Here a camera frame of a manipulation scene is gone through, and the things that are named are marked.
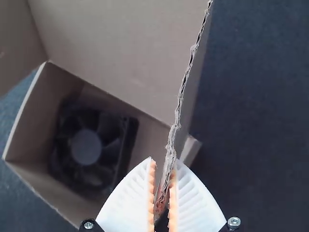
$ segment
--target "black cooling fan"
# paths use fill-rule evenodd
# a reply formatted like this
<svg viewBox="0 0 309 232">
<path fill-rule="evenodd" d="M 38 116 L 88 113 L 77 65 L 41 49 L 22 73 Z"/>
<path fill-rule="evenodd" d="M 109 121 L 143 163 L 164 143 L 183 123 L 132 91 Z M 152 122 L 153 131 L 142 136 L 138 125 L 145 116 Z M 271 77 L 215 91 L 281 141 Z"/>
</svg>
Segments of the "black cooling fan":
<svg viewBox="0 0 309 232">
<path fill-rule="evenodd" d="M 126 175 L 138 121 L 71 104 L 60 110 L 51 174 L 86 196 L 111 191 Z"/>
</svg>

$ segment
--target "cardboard box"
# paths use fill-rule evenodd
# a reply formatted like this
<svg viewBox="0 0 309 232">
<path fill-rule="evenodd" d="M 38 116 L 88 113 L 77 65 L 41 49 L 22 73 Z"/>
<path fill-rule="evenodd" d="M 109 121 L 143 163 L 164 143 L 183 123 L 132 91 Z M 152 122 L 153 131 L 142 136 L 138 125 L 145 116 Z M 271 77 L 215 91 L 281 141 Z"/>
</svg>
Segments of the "cardboard box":
<svg viewBox="0 0 309 232">
<path fill-rule="evenodd" d="M 95 218 L 104 198 L 96 202 L 82 198 L 47 172 L 61 102 L 71 97 L 136 117 L 140 126 L 130 169 L 152 156 L 159 181 L 171 126 L 177 132 L 167 149 L 175 149 L 189 165 L 200 146 L 188 128 L 206 52 L 211 3 L 1 1 L 0 95 L 42 64 L 18 112 L 3 159 L 74 226 Z"/>
</svg>

